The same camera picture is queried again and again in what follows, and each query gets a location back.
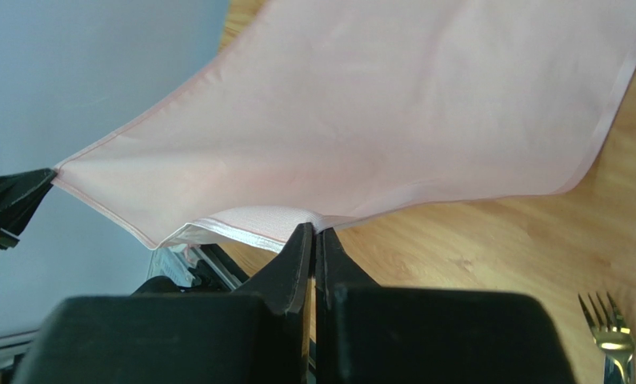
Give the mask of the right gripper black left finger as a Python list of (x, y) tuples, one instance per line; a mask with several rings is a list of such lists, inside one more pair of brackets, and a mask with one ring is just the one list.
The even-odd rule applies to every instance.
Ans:
[(229, 293), (74, 297), (46, 318), (16, 383), (306, 383), (314, 229)]

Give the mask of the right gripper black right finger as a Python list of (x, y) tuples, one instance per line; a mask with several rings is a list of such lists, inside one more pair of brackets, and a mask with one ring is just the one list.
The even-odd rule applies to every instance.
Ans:
[(333, 230), (316, 238), (320, 383), (572, 383), (541, 303), (524, 294), (381, 286)]

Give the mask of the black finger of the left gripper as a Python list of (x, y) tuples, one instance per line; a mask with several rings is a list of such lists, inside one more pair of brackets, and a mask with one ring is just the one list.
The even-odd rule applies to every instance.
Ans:
[(50, 168), (0, 176), (0, 250), (19, 243), (18, 236), (53, 187), (56, 176)]

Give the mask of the pink cloth napkin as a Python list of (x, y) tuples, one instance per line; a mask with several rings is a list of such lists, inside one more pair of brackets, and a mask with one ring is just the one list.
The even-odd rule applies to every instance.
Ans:
[(268, 1), (54, 184), (154, 250), (566, 192), (636, 68), (636, 1)]

